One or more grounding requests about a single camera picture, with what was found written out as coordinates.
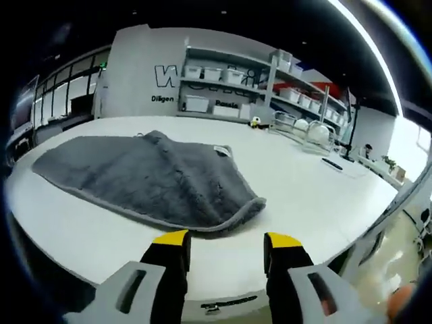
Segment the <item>person's right hand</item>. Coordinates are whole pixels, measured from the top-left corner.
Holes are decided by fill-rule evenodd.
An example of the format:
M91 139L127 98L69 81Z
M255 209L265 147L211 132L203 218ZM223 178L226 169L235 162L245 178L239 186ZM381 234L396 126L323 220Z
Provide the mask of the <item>person's right hand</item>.
M388 323L393 323L396 315L407 305L411 299L417 283L415 281L397 288L387 299L386 304L386 317Z

